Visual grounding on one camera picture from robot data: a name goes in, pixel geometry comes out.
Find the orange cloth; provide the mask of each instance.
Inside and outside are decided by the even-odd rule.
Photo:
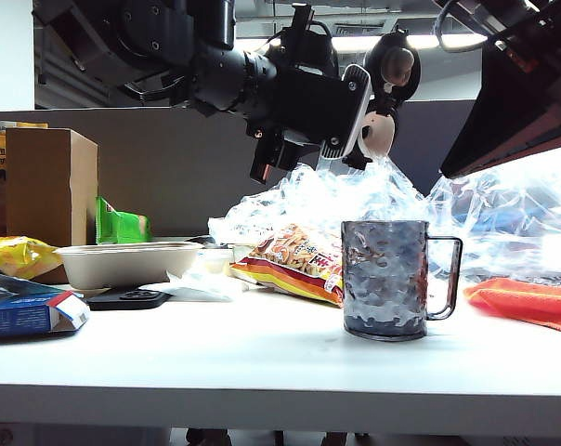
[[[489,279],[464,290],[471,304],[491,315],[561,331],[561,286]]]

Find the white table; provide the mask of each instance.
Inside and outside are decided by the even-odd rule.
[[[461,302],[382,343],[267,291],[93,312],[0,343],[0,422],[561,437],[561,333]]]

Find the white plastic bag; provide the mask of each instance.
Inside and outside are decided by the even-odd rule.
[[[433,235],[463,239],[461,277],[561,283],[561,165],[530,157],[449,180],[427,197]],[[437,275],[450,249],[431,251]]]
[[[424,218],[423,195],[383,157],[365,171],[341,175],[299,164],[270,190],[244,197],[223,218],[210,218],[208,227],[217,243],[258,244],[291,223],[340,237],[345,220]]]

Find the chip bag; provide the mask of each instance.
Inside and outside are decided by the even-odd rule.
[[[336,237],[290,224],[231,267],[247,281],[343,305],[341,243]]]
[[[0,272],[32,279],[61,265],[56,248],[29,237],[0,237]]]
[[[116,211],[97,197],[97,244],[150,242],[150,222],[146,216]]]

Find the black phone case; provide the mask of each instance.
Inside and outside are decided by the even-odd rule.
[[[148,309],[157,308],[171,295],[159,291],[135,289],[111,289],[102,295],[85,300],[92,311],[108,309]]]

